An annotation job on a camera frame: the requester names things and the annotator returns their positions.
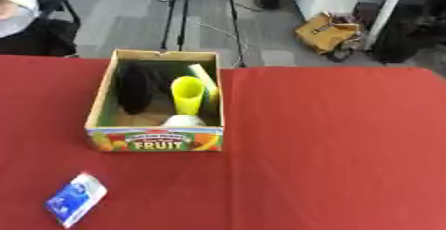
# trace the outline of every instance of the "office chair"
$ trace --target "office chair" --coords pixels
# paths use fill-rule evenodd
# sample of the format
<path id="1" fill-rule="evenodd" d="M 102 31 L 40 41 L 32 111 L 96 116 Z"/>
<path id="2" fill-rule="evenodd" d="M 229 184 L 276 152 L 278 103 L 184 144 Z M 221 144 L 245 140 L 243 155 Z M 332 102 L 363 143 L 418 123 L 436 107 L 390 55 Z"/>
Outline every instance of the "office chair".
<path id="1" fill-rule="evenodd" d="M 68 0 L 38 0 L 41 14 L 24 31 L 0 38 L 0 54 L 76 55 L 74 43 L 81 20 Z M 52 18 L 56 11 L 68 11 L 72 21 Z"/>

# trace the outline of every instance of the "person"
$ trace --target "person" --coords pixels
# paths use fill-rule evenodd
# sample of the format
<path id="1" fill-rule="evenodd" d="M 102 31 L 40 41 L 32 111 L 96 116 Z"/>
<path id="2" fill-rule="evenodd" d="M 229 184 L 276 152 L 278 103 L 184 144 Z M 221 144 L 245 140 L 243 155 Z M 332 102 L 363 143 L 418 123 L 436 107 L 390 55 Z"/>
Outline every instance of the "person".
<path id="1" fill-rule="evenodd" d="M 24 31 L 38 15 L 37 0 L 0 0 L 0 38 Z"/>

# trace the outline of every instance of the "fruit label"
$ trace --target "fruit label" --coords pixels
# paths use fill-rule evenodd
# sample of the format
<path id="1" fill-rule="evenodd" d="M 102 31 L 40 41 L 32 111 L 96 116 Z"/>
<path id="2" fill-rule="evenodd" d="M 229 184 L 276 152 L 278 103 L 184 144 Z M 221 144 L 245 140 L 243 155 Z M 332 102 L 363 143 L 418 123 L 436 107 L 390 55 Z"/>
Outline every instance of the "fruit label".
<path id="1" fill-rule="evenodd" d="M 221 151 L 221 130 L 205 131 L 207 132 L 157 129 L 116 133 L 116 129 L 113 132 L 98 129 L 92 131 L 90 136 L 101 151 Z"/>

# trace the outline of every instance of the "tan bag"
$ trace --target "tan bag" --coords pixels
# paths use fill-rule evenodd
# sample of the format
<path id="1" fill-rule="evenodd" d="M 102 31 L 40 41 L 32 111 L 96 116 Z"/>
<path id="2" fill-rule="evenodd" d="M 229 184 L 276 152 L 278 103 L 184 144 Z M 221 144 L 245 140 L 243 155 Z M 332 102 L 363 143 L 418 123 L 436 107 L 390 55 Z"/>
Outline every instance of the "tan bag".
<path id="1" fill-rule="evenodd" d="M 360 26 L 355 23 L 345 23 L 340 18 L 323 12 L 297 28 L 295 32 L 318 54 L 325 54 L 357 36 L 360 33 Z"/>

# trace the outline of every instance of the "small package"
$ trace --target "small package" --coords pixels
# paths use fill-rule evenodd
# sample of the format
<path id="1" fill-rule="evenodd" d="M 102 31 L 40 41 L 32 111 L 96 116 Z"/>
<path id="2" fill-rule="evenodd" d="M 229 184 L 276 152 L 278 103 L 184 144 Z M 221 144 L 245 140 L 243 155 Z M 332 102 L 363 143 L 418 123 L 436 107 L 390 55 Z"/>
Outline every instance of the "small package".
<path id="1" fill-rule="evenodd" d="M 93 208 L 107 193 L 97 179 L 80 174 L 45 202 L 57 220 L 70 228 Z"/>

